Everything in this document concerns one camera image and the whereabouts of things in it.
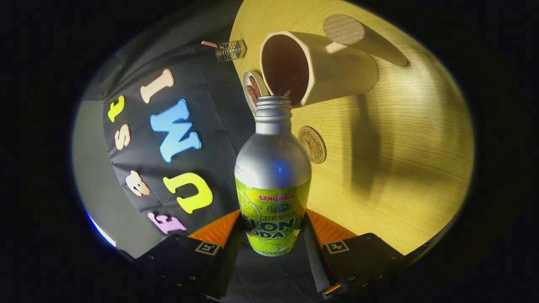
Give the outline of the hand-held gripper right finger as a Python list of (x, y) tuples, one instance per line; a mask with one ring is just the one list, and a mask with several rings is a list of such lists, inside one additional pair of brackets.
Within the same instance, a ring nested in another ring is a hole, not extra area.
[(310, 209), (303, 234), (322, 299), (351, 297), (396, 274), (405, 257), (374, 233), (356, 235)]

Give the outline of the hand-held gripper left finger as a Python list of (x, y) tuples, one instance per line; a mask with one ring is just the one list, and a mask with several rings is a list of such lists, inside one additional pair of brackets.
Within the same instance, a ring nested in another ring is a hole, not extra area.
[(189, 295), (227, 294), (244, 235), (239, 210), (188, 236), (174, 234), (135, 259), (143, 271)]

